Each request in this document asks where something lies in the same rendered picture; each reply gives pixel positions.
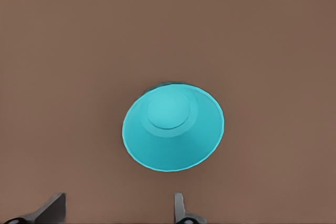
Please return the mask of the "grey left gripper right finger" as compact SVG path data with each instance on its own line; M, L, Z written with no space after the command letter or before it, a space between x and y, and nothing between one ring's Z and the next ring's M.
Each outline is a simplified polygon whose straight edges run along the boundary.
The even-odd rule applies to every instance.
M207 224L207 220L197 214L188 212L184 206L182 193L174 193L174 224Z

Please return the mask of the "turquoise bowl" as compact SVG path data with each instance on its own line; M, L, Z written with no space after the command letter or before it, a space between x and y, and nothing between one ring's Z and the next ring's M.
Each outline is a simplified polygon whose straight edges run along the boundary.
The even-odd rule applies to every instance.
M205 161L224 135L224 113L207 91L185 82L164 82L142 93L122 124L129 155L159 172L179 172Z

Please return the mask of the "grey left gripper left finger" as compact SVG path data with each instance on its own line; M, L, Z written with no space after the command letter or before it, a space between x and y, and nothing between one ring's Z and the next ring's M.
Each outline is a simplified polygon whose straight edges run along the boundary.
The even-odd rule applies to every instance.
M66 218L66 194L56 193L36 211L10 218L3 224L63 224Z

